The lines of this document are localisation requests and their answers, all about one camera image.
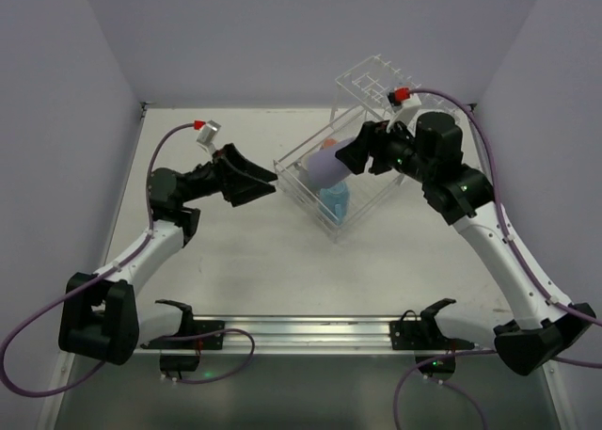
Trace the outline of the pale grey footed cup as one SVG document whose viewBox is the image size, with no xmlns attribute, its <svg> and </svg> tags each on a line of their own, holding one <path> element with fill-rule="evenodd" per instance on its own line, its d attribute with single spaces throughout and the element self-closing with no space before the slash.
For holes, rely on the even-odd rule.
<svg viewBox="0 0 602 430">
<path fill-rule="evenodd" d="M 306 188 L 310 188 L 309 171 L 307 169 L 306 159 L 304 156 L 300 157 L 293 163 L 293 169 L 295 170 L 297 180 Z"/>
</svg>

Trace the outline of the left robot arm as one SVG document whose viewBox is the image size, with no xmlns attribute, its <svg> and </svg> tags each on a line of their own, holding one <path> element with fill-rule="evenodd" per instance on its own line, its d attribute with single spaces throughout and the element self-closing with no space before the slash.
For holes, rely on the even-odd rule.
<svg viewBox="0 0 602 430">
<path fill-rule="evenodd" d="M 233 207 L 275 192 L 277 175 L 232 144 L 189 172 L 161 167 L 147 179 L 149 226 L 111 263 L 67 283 L 58 335 L 61 350 L 115 365 L 155 340 L 190 341 L 191 306 L 159 299 L 142 312 L 136 297 L 158 269 L 196 235 L 201 211 L 188 202 L 220 195 Z"/>
</svg>

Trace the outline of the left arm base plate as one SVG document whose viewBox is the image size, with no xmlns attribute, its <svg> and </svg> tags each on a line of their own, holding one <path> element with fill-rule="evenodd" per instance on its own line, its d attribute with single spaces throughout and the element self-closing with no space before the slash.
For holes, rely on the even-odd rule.
<svg viewBox="0 0 602 430">
<path fill-rule="evenodd" d="M 221 350 L 221 320 L 196 320 L 191 305 L 168 299 L 154 302 L 139 315 L 138 345 L 145 349 Z"/>
</svg>

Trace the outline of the light blue mug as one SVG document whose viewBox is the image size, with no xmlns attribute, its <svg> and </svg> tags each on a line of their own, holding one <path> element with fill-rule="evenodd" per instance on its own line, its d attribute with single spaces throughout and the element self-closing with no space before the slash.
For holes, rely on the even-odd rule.
<svg viewBox="0 0 602 430">
<path fill-rule="evenodd" d="M 323 188 L 319 193 L 320 210 L 324 216 L 340 226 L 348 212 L 350 191 L 345 181 L 336 183 L 329 188 Z"/>
</svg>

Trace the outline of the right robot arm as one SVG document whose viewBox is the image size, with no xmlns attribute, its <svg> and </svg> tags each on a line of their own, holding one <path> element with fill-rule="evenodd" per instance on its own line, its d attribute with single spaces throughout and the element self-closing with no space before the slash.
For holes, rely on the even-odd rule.
<svg viewBox="0 0 602 430">
<path fill-rule="evenodd" d="M 368 121 L 335 151 L 352 173 L 394 169 L 421 185 L 427 203 L 472 247 L 513 314 L 476 338 L 514 373 L 526 376 L 573 345 L 596 314 L 549 279 L 529 254 L 494 197 L 494 187 L 463 161 L 463 132 L 454 118 L 427 112 L 409 131 L 401 122 Z"/>
</svg>

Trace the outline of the aluminium mounting rail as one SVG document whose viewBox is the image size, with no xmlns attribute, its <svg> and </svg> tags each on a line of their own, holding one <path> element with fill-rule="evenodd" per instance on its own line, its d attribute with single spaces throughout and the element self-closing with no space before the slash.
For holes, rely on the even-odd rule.
<svg viewBox="0 0 602 430">
<path fill-rule="evenodd" d="M 390 346 L 388 323 L 399 317 L 292 317 L 292 316 L 195 316 L 196 320 L 221 320 L 227 329 L 239 328 L 256 342 L 274 347 L 353 347 Z M 472 314 L 454 314 L 443 310 L 436 317 L 441 332 L 448 338 L 473 342 L 475 347 L 493 348 L 495 320 L 480 321 Z"/>
</svg>

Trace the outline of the lavender tall cup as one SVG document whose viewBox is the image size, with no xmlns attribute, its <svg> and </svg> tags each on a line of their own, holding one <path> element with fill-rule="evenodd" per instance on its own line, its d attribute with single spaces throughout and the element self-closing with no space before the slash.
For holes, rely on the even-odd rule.
<svg viewBox="0 0 602 430">
<path fill-rule="evenodd" d="M 343 181 L 352 172 L 336 157 L 337 150 L 354 141 L 353 137 L 339 141 L 335 146 L 322 150 L 321 148 L 312 153 L 306 160 L 309 171 L 310 186 L 318 190 L 329 188 Z"/>
</svg>

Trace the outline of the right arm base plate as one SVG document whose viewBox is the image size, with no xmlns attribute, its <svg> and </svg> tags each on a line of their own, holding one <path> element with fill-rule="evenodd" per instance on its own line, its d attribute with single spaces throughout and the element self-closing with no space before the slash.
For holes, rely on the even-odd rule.
<svg viewBox="0 0 602 430">
<path fill-rule="evenodd" d="M 443 298 L 416 313 L 406 310 L 401 317 L 388 323 L 391 349 L 394 351 L 456 351 L 471 350 L 473 342 L 443 335 L 436 323 L 437 315 L 446 307 L 456 303 L 455 299 Z"/>
</svg>

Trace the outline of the coral orange mug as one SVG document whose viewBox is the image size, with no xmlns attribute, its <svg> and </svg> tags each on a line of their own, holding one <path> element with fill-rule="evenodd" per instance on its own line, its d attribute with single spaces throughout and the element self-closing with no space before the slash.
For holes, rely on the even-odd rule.
<svg viewBox="0 0 602 430">
<path fill-rule="evenodd" d="M 328 138 L 328 139 L 326 139 L 326 140 L 325 140 L 325 141 L 322 143 L 322 145 L 321 145 L 321 149 L 322 149 L 322 150 L 325 150 L 325 149 L 327 149 L 327 148 L 330 148 L 330 147 L 332 147 L 332 146 L 335 146 L 335 145 L 337 145 L 338 143 L 339 143 L 339 141 L 338 141 L 338 140 L 336 140 L 336 139 L 333 139 L 333 138 Z"/>
</svg>

